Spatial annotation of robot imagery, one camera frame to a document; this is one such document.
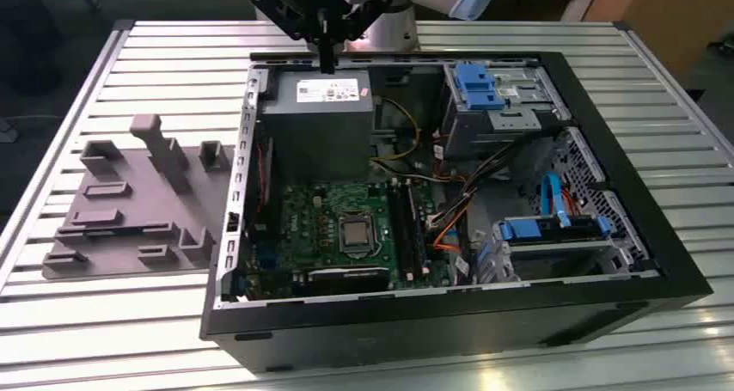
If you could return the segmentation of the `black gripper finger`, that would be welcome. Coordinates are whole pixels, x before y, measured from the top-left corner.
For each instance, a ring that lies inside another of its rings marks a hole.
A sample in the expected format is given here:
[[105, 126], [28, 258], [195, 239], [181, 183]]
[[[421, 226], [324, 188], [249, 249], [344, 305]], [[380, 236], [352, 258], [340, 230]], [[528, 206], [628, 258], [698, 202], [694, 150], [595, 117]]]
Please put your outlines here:
[[379, 17], [379, 3], [363, 3], [348, 13], [327, 10], [327, 73], [335, 72], [343, 43], [355, 41]]
[[293, 39], [303, 40], [319, 55], [319, 65], [327, 74], [327, 35], [323, 25], [327, 15], [304, 12], [291, 0], [249, 0], [281, 31]]

